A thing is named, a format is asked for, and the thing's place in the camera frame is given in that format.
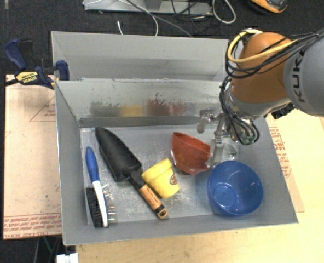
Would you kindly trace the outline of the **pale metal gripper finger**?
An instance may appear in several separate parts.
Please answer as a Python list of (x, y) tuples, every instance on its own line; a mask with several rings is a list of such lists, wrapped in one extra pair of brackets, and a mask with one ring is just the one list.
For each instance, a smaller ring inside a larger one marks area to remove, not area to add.
[(210, 143), (209, 166), (213, 167), (223, 159), (224, 143), (221, 138), (214, 138)]
[(197, 132), (203, 133), (207, 124), (211, 123), (214, 118), (214, 110), (213, 109), (204, 109), (200, 111), (200, 120), (197, 124)]

